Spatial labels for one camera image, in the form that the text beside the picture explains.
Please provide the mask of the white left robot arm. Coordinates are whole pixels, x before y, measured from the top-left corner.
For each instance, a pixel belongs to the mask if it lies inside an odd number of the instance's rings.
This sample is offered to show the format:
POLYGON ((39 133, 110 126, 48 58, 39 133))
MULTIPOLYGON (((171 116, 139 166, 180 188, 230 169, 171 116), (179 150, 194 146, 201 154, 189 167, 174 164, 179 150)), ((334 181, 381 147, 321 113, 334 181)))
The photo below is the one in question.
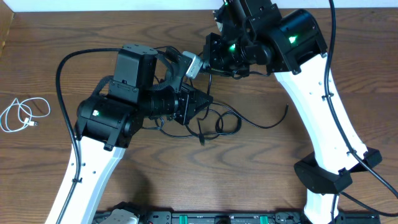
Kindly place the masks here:
POLYGON ((187 125, 213 99, 184 83, 204 59, 171 46, 126 44, 117 49, 113 75, 100 80, 68 123, 72 149, 47 223, 90 223, 108 180, 146 118, 187 125))

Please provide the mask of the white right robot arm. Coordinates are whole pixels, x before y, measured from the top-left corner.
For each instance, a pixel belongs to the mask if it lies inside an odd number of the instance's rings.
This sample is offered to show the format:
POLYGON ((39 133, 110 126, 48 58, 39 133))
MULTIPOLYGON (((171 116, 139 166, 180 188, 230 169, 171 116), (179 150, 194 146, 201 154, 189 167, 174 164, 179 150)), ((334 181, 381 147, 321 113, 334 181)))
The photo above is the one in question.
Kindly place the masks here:
POLYGON ((240 79, 263 65, 293 101, 313 152, 294 170, 307 190, 304 214, 311 223, 334 223, 338 200, 354 172, 372 172, 382 161, 352 126, 331 74, 333 46, 305 9, 283 16, 270 1, 225 1, 214 11, 219 33, 206 38, 207 72, 240 79))

